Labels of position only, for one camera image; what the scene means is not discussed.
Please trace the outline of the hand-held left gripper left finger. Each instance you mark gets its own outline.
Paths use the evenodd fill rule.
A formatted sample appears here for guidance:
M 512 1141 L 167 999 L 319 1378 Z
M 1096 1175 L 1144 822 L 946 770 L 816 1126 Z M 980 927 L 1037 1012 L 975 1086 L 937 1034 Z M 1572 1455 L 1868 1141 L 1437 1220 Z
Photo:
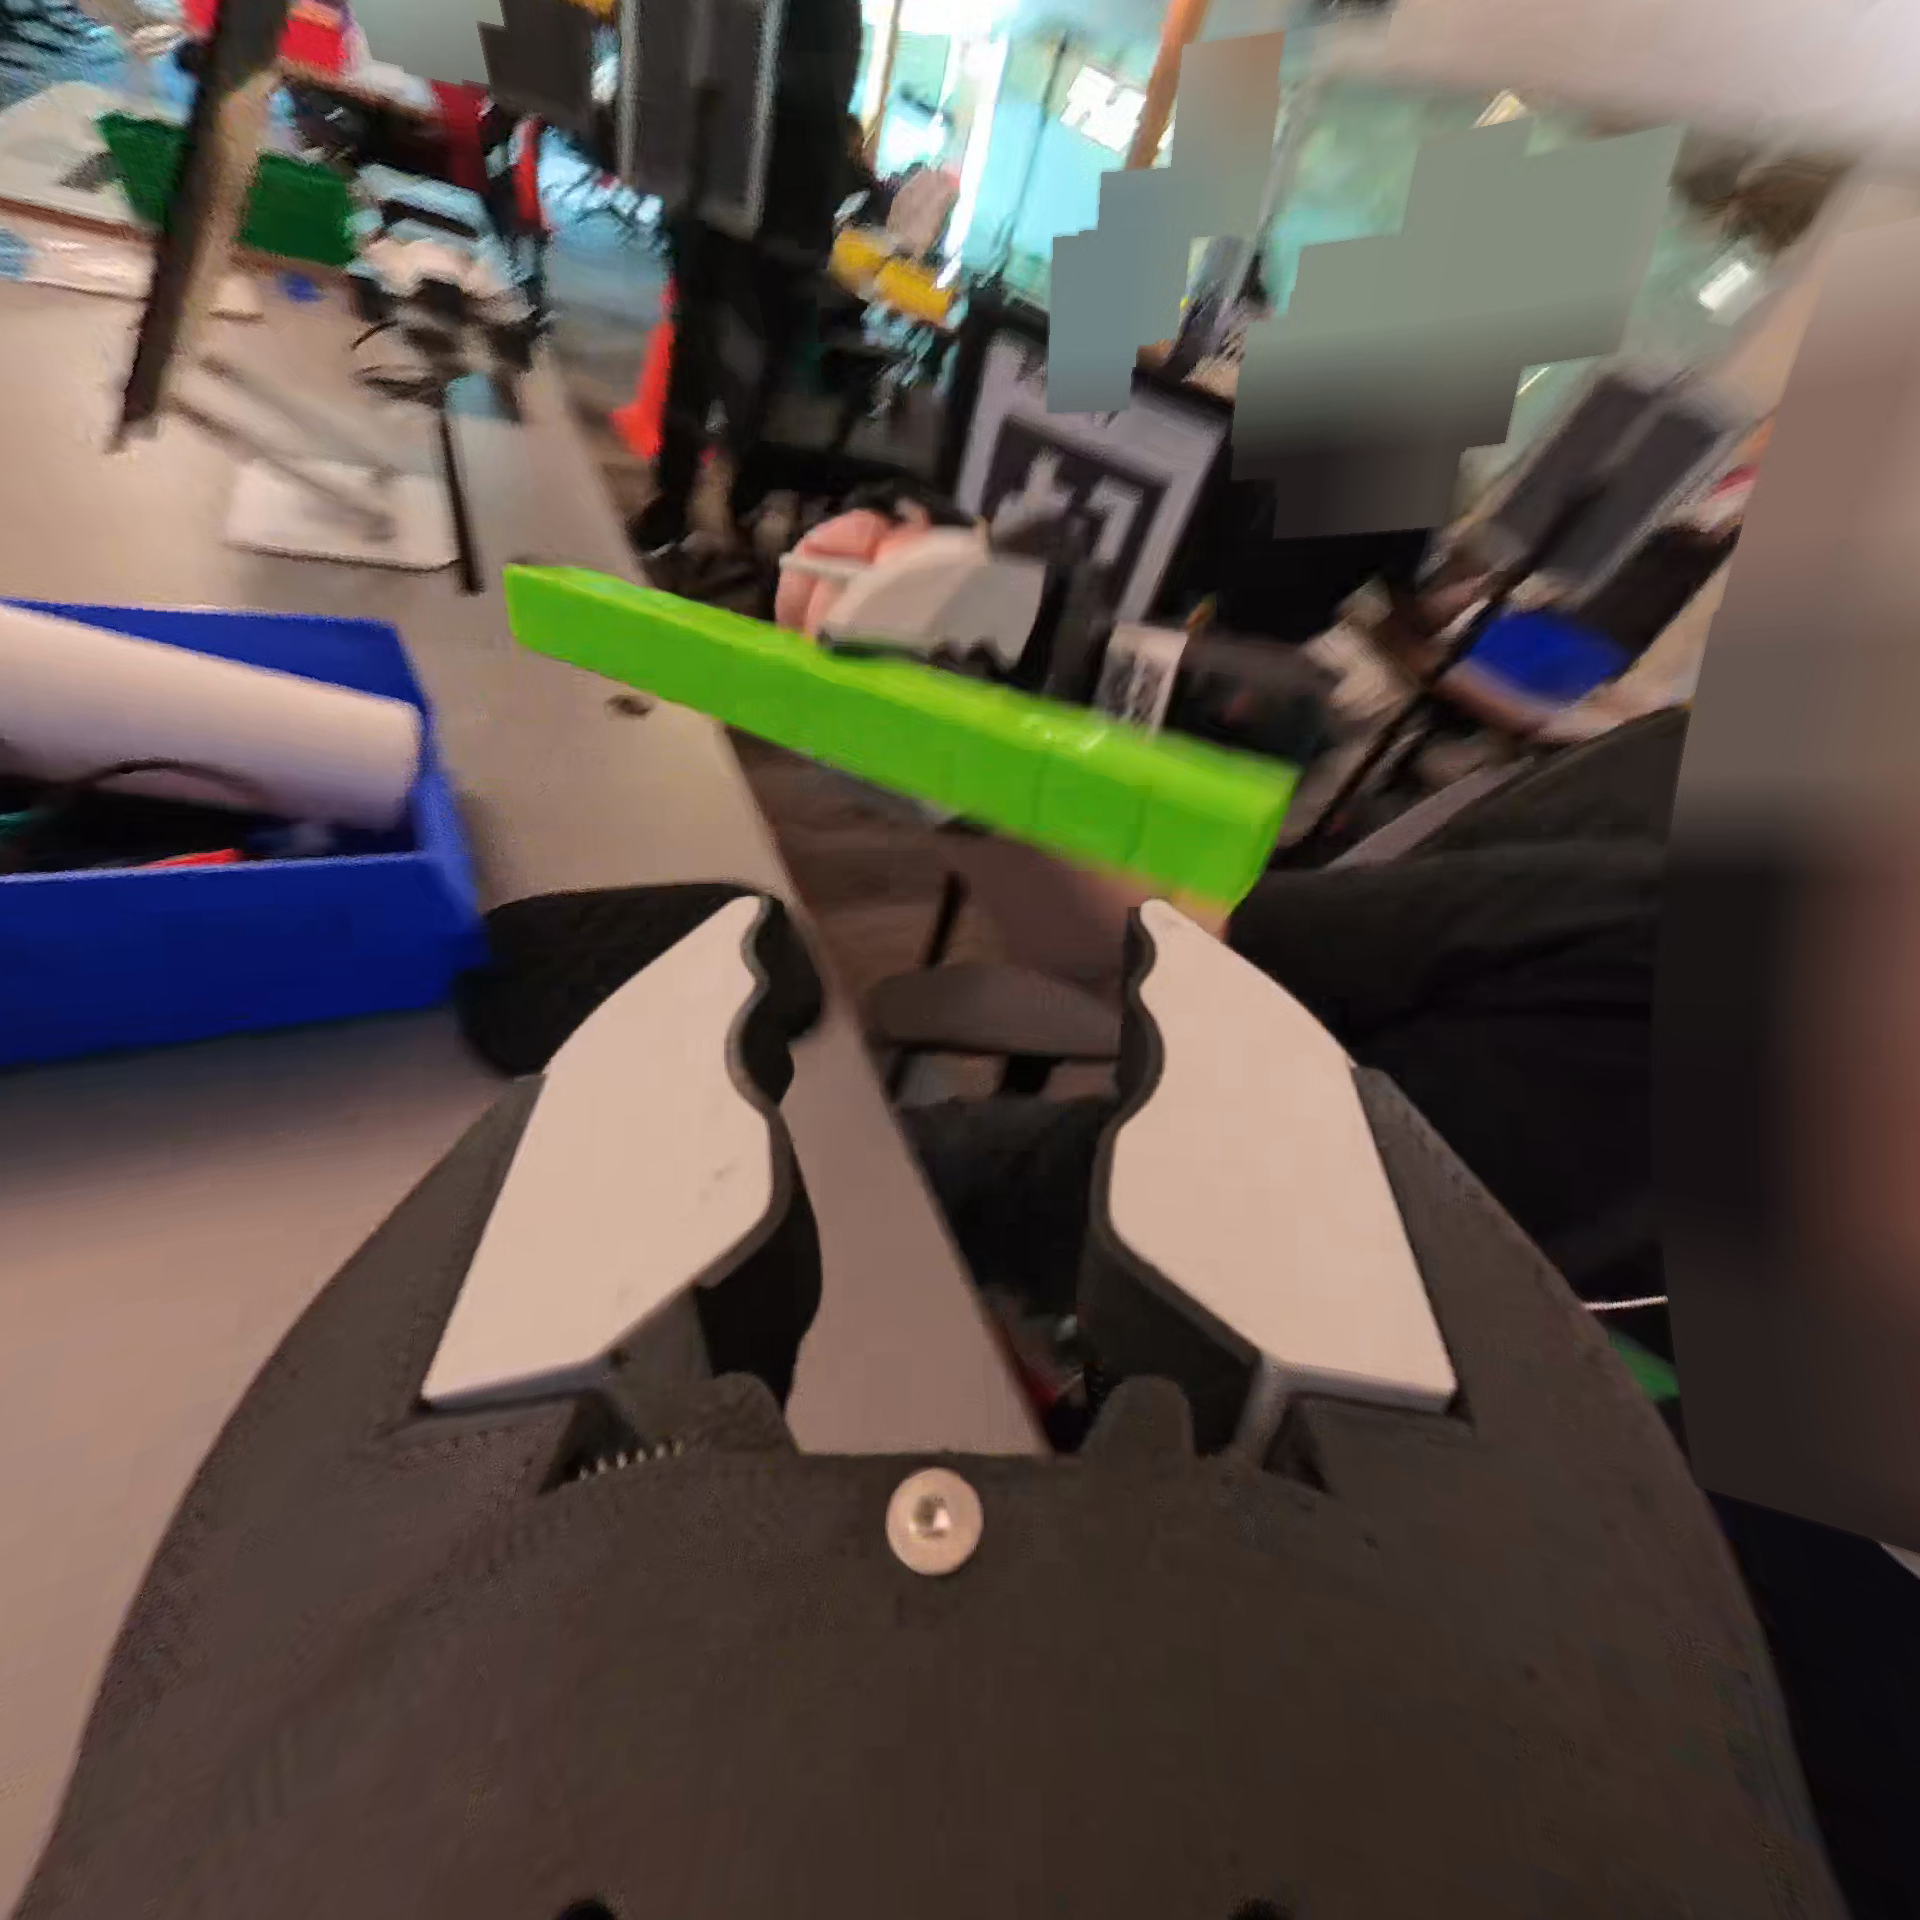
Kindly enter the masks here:
M 785 1406 L 822 1252 L 784 1122 L 775 897 L 734 896 L 559 1044 L 487 1207 L 420 1398 L 493 1407 L 749 1376 Z

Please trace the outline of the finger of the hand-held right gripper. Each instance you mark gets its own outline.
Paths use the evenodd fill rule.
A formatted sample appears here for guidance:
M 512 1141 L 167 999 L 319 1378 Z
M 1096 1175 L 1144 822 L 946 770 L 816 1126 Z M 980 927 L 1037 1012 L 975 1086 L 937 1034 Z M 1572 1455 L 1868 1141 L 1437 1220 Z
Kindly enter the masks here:
M 873 560 L 824 560 L 833 588 L 817 641 L 1020 665 L 1040 624 L 1048 564 L 957 527 L 909 530 Z

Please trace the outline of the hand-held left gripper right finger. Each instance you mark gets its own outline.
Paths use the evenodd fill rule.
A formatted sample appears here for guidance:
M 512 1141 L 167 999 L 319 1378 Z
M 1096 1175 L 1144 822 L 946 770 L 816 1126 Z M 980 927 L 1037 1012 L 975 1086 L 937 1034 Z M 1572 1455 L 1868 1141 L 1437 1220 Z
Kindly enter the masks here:
M 1173 1382 L 1202 1453 L 1263 1458 L 1294 1400 L 1447 1412 L 1455 1367 L 1354 1068 L 1166 901 L 1124 936 L 1117 1095 L 1077 1312 L 1101 1382 Z

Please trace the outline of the green segmented bar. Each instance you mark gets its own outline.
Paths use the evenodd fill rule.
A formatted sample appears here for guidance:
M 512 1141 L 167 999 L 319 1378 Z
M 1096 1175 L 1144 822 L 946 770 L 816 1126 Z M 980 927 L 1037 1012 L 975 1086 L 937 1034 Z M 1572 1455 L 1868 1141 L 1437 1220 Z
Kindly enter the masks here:
M 1297 772 L 898 655 L 848 655 L 583 566 L 510 564 L 517 641 L 1079 866 L 1246 897 Z

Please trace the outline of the blue plastic bin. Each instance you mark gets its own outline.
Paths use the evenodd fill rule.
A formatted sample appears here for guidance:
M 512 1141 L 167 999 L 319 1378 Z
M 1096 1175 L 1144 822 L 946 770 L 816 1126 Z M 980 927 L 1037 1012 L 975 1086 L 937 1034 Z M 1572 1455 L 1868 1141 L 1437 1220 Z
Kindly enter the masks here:
M 414 1012 L 485 956 L 469 832 L 437 716 L 391 622 L 16 599 L 104 632 L 407 702 L 423 718 L 401 822 L 335 854 L 1 882 L 1 1065 Z

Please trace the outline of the person's right hand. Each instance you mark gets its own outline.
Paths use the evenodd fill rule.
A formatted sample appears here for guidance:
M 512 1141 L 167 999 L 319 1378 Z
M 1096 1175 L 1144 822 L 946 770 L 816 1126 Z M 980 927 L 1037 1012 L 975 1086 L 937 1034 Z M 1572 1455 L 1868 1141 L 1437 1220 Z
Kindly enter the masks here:
M 889 512 L 838 512 L 816 524 L 778 557 L 772 622 L 790 632 L 816 636 L 860 574 L 929 530 L 933 518 L 912 502 Z

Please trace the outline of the tag sign on stand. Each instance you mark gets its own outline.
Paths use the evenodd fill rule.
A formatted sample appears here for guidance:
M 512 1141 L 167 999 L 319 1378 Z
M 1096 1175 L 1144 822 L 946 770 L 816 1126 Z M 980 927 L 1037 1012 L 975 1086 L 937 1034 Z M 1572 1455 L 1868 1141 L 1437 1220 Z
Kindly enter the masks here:
M 944 479 L 962 512 L 1062 513 L 1092 530 L 1117 610 L 1161 607 L 1194 513 L 1229 452 L 1226 407 L 1186 383 L 1136 374 L 1116 413 L 1050 413 L 1044 340 L 980 328 L 952 360 Z

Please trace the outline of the blue box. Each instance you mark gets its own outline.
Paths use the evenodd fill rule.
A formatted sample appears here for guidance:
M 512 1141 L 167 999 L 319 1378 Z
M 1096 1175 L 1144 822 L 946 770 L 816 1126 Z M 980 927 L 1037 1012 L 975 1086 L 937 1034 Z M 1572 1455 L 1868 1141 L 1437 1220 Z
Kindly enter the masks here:
M 1498 613 L 1447 674 L 1454 708 L 1497 733 L 1535 738 L 1636 662 L 1613 636 L 1546 607 Z

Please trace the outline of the person's dark clothing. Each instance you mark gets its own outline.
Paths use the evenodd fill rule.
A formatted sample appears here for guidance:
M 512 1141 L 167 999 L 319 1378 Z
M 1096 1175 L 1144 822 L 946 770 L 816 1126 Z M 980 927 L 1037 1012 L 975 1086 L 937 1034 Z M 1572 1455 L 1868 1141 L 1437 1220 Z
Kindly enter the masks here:
M 1650 1002 L 1686 730 L 1686 705 L 1650 713 L 1407 852 L 1272 872 L 1226 927 L 1585 1303 L 1664 1293 Z

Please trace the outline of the yellow crate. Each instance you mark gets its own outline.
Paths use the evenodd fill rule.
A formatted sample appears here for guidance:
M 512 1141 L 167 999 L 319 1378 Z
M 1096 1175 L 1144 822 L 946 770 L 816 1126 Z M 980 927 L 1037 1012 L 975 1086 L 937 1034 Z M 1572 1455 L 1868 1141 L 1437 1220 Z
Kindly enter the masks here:
M 952 328 L 965 306 L 954 263 L 922 261 L 890 246 L 882 228 L 848 226 L 831 239 L 829 279 L 864 304 L 912 325 Z

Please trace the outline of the orange traffic cone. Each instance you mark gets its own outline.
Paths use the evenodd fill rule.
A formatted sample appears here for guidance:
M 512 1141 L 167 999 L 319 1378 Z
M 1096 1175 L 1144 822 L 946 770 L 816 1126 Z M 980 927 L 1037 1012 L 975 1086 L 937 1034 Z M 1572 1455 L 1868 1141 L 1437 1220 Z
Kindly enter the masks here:
M 657 320 L 646 334 L 632 392 L 608 416 L 615 440 L 639 464 L 652 464 L 660 449 L 676 337 L 679 286 L 666 279 Z

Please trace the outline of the black rod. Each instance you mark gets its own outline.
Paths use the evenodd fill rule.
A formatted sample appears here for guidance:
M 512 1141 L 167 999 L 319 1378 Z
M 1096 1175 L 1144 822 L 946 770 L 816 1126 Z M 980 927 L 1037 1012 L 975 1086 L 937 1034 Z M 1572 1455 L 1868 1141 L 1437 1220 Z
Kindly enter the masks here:
M 453 566 L 457 585 L 465 596 L 477 596 L 485 590 L 485 572 L 477 553 L 477 542 L 472 536 L 472 518 L 469 509 L 462 452 L 453 432 L 446 388 L 438 388 L 434 392 L 430 413 L 434 418 L 440 493 L 448 509 L 448 527 L 454 542 Z

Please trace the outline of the white paper roll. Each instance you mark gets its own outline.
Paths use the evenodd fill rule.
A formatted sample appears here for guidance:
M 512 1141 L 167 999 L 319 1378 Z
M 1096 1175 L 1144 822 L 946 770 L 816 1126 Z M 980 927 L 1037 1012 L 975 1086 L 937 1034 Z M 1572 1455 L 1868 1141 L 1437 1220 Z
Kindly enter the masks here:
M 150 793 L 368 832 L 407 812 L 423 718 L 386 694 L 5 607 L 5 772 L 122 777 Z

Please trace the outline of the green crate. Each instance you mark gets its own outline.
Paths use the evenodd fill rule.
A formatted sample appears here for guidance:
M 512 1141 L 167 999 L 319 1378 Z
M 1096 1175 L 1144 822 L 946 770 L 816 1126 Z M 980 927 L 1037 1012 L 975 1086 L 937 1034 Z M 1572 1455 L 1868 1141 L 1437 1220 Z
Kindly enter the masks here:
M 184 164 L 184 128 L 141 111 L 101 111 L 94 128 L 134 216 L 162 230 Z M 342 272 L 356 258 L 354 212 L 351 186 L 334 166 L 261 150 L 234 237 L 253 253 Z

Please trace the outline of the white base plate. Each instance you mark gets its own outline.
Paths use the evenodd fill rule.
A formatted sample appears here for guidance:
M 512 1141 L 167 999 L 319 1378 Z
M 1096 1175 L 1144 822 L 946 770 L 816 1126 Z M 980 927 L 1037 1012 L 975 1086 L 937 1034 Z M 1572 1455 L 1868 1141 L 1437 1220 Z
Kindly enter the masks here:
M 234 465 L 223 542 L 360 569 L 438 572 L 460 557 L 440 482 L 302 454 Z

